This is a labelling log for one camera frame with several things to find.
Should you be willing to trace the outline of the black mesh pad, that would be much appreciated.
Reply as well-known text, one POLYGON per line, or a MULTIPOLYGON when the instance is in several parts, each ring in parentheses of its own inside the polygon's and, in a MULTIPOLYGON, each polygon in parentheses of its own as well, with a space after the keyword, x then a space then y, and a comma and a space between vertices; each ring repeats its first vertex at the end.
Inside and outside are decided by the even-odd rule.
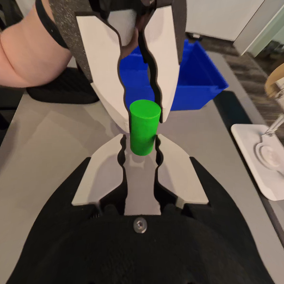
POLYGON ((99 101, 80 68, 67 67, 52 82, 26 88, 26 91, 34 100, 45 103, 87 105, 99 101))

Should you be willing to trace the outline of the wooden document stand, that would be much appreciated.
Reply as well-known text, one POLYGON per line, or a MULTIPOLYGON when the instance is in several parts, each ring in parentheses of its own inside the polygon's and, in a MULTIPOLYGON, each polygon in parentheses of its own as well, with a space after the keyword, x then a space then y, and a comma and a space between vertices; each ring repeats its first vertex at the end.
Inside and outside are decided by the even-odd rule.
POLYGON ((284 147, 276 130, 284 116, 284 64, 268 77, 265 91, 281 108, 281 114, 268 127, 257 124, 234 124, 232 134, 261 191, 271 201, 284 200, 284 147))

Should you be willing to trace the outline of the green cylinder block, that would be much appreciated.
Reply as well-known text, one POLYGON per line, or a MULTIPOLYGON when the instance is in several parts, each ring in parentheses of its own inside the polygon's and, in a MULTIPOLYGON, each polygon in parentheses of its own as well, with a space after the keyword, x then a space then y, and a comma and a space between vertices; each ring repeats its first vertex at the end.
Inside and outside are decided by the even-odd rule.
POLYGON ((137 100, 130 105, 130 149, 138 156, 151 153, 160 120, 161 108, 154 101, 137 100))

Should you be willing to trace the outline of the blue plastic bin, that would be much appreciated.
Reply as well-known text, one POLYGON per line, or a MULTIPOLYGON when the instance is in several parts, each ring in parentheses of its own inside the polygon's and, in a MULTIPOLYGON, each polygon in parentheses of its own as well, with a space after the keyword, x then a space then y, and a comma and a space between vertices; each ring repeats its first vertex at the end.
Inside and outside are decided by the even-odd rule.
MULTIPOLYGON (((154 91, 148 78, 139 47, 120 62, 120 76, 126 88, 126 105, 137 100, 154 101, 154 91)), ((229 84, 198 42, 184 41, 183 59, 171 111, 199 110, 229 84)))

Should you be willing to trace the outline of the black wristwatch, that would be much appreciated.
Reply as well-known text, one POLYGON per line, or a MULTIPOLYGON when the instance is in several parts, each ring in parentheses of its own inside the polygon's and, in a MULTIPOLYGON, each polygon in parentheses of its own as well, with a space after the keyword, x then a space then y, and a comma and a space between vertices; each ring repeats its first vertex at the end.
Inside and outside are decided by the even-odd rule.
POLYGON ((35 8, 37 15, 48 34, 63 48, 68 49, 64 39, 62 38, 59 29, 55 23, 50 19, 41 0, 35 1, 35 8))

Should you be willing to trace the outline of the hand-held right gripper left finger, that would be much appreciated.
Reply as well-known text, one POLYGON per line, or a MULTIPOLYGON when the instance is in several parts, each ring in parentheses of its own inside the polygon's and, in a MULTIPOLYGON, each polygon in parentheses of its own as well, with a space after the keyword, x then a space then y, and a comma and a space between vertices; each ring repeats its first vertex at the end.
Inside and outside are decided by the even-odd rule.
POLYGON ((73 206, 99 206, 103 198, 123 184, 125 149, 126 135, 117 135, 93 153, 72 200, 73 206))

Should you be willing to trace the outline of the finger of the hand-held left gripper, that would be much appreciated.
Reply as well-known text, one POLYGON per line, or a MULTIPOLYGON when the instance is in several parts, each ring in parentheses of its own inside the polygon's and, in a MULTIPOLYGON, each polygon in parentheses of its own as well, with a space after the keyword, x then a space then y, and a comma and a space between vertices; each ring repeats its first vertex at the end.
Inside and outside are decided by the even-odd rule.
POLYGON ((91 86, 114 122, 130 133, 126 89, 119 71, 120 35, 99 16, 76 16, 76 20, 91 72, 91 86))
POLYGON ((141 53, 150 70, 150 86, 164 123, 172 107, 180 63, 176 46, 172 5, 157 7, 144 23, 139 38, 141 53))

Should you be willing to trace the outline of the person's left forearm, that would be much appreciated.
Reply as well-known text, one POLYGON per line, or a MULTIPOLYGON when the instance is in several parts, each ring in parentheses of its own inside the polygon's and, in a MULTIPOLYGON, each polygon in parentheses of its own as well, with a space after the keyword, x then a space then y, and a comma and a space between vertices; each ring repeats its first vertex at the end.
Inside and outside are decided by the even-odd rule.
POLYGON ((45 85, 66 69, 71 58, 71 52, 46 30, 34 4, 23 20, 1 32, 0 85, 45 85))

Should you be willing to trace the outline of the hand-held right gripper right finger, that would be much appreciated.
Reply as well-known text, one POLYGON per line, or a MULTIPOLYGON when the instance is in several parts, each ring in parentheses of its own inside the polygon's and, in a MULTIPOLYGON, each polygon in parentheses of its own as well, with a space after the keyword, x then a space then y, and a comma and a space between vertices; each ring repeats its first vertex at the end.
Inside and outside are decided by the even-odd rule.
POLYGON ((163 135, 156 137, 157 185, 172 198, 175 205, 209 203, 190 156, 179 145, 163 135))

